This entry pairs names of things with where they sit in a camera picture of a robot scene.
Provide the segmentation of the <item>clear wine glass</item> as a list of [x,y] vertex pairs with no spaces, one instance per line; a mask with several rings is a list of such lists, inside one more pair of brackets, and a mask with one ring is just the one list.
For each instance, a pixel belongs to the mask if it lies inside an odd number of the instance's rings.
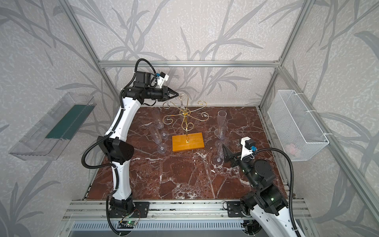
[[188,95],[185,93],[180,93],[178,97],[175,98],[180,103],[180,109],[185,110],[188,105]]
[[164,154],[167,151],[167,145],[163,143],[161,134],[155,125],[151,124],[149,126],[149,132],[152,136],[153,141],[157,144],[157,152]]
[[216,166],[221,166],[224,163],[224,152],[223,152],[223,143],[217,141],[215,143],[216,146],[216,154],[213,158],[213,164]]
[[226,111],[220,110],[218,112],[217,122],[218,122],[217,129],[222,129],[226,131],[227,129],[227,112]]
[[160,132],[162,139],[164,139],[164,140],[168,139],[169,133],[166,130],[164,130],[164,123],[161,119],[160,110],[154,109],[152,111],[152,115],[153,115],[154,122],[156,124],[157,129]]

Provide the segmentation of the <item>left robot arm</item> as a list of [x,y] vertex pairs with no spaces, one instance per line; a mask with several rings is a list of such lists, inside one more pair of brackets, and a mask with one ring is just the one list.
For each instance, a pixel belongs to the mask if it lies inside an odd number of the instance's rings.
[[165,102],[179,96],[165,86],[169,75],[163,72],[151,74],[135,72],[134,82],[120,92],[120,108],[111,127],[104,136],[98,137],[99,146],[112,165],[114,190],[108,198],[110,211],[118,216],[134,212],[135,205],[130,187],[129,167],[134,147],[126,142],[133,119],[146,99]]

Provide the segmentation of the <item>amber wine glass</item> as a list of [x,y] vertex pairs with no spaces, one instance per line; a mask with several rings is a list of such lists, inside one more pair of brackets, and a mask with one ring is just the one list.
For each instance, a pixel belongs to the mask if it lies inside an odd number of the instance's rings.
[[228,146],[228,144],[230,143],[230,139],[226,137],[226,131],[222,129],[216,129],[214,131],[214,134],[218,138],[218,140],[215,142],[215,146],[217,149],[222,145]]

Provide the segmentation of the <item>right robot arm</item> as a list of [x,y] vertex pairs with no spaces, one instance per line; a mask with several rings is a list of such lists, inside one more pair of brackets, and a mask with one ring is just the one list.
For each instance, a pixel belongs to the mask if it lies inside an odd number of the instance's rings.
[[[222,148],[224,161],[238,166],[254,189],[240,199],[243,212],[250,215],[270,237],[304,237],[293,213],[294,170],[289,156],[277,148],[257,150],[251,146],[248,155],[242,157],[241,154],[232,153],[225,145]],[[254,158],[264,151],[278,152],[286,158],[290,168],[288,198],[274,185],[275,174],[271,165],[266,160]]]

